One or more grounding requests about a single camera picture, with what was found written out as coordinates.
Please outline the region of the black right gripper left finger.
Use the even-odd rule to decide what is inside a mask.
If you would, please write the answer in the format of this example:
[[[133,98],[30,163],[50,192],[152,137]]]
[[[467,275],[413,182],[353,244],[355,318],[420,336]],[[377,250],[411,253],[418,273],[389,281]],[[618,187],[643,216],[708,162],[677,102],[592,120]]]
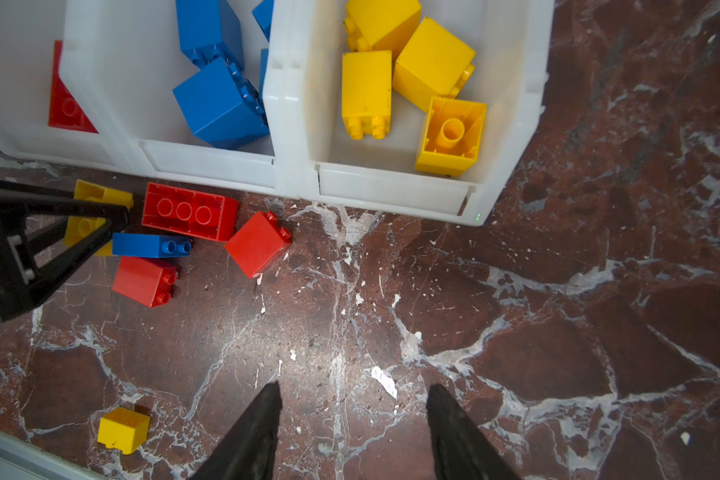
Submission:
[[[267,383],[191,479],[272,479],[282,398]]]

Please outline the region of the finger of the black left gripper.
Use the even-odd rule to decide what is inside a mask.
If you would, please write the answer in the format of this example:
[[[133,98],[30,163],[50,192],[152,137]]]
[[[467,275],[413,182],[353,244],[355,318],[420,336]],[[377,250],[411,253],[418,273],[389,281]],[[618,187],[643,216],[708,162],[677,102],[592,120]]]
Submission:
[[[64,238],[72,216],[104,223],[39,266],[35,256]],[[128,224],[125,206],[76,200],[61,190],[0,180],[0,323],[41,306]]]

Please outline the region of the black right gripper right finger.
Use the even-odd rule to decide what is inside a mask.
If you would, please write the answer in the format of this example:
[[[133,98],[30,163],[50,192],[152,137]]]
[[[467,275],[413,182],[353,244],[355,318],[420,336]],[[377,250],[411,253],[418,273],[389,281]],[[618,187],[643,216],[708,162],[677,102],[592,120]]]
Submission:
[[[443,385],[429,387],[426,411],[437,479],[519,479]]]

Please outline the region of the small yellow lego front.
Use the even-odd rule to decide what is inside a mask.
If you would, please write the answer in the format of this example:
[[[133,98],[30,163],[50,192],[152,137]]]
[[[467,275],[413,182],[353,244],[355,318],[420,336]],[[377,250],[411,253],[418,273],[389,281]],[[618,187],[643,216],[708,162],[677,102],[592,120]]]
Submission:
[[[146,441],[149,423],[149,416],[118,407],[101,418],[97,442],[130,455]]]

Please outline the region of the small yellow lego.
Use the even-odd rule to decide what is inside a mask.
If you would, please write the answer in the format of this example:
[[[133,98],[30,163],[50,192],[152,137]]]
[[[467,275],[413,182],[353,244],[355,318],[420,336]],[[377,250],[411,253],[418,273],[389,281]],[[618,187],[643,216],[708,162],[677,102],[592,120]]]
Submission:
[[[130,455],[146,441],[149,423],[149,416],[118,407],[101,418],[97,442]]]
[[[479,157],[487,105],[448,97],[433,97],[422,127],[414,169],[460,177]]]

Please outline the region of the red lego pile bottom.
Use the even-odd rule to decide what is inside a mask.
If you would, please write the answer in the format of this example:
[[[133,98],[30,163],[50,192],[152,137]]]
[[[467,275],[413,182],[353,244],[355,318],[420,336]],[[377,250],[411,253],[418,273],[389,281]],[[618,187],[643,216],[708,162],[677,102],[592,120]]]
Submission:
[[[177,277],[177,267],[168,261],[123,256],[120,258],[112,289],[154,308],[171,299]]]

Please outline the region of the long red lego brick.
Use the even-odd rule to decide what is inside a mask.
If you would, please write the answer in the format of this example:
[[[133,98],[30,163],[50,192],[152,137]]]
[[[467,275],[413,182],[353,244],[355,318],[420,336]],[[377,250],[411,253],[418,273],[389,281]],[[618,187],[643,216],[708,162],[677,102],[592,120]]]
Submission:
[[[149,182],[141,224],[214,242],[234,234],[239,202],[218,194]]]

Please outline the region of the red square lego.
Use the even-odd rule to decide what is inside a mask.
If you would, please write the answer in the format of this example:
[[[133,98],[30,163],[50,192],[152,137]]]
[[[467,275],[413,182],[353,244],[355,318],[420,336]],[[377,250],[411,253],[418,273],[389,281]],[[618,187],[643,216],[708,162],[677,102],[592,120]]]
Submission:
[[[292,235],[272,211],[260,211],[225,244],[225,249],[252,279],[262,274],[292,244]]]

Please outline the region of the yellow lego pile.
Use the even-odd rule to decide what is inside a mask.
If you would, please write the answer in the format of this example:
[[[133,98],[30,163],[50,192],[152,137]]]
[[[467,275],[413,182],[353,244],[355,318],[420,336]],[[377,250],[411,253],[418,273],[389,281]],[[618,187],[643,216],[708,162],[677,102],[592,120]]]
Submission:
[[[456,98],[475,71],[477,52],[425,17],[395,61],[392,87],[422,111],[434,97]]]

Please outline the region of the blue small lego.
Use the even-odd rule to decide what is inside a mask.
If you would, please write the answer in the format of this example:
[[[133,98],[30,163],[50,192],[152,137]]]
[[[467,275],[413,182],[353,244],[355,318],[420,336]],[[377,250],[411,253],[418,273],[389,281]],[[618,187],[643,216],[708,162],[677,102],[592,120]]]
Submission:
[[[267,41],[270,40],[274,0],[261,0],[252,10],[252,15]]]

